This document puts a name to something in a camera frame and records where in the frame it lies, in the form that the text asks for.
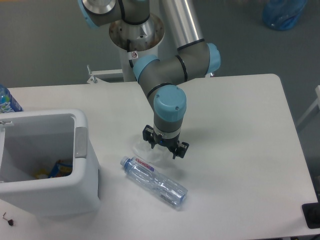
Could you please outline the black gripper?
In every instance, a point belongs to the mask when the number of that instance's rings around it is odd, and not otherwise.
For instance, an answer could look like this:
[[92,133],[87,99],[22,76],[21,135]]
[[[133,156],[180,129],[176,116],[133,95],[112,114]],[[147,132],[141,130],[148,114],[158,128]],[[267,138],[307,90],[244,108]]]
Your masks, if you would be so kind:
[[180,132],[177,133],[173,138],[164,138],[160,132],[156,132],[150,125],[146,125],[142,131],[143,140],[150,144],[153,149],[155,145],[168,148],[172,152],[172,158],[176,157],[184,158],[189,144],[187,142],[179,142]]

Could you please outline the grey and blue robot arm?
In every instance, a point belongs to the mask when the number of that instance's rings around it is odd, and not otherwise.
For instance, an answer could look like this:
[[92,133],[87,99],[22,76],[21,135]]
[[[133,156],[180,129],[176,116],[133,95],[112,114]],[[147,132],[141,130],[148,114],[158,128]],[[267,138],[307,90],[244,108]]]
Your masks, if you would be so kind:
[[150,10],[148,0],[80,0],[78,6],[91,28],[109,26],[112,42],[123,50],[123,77],[137,81],[153,111],[153,126],[142,131],[151,147],[167,148],[174,158],[183,158],[189,144],[180,141],[187,97],[180,84],[215,72],[221,56],[203,37],[190,0],[162,3],[177,54],[160,60],[150,50],[164,38],[163,22]]

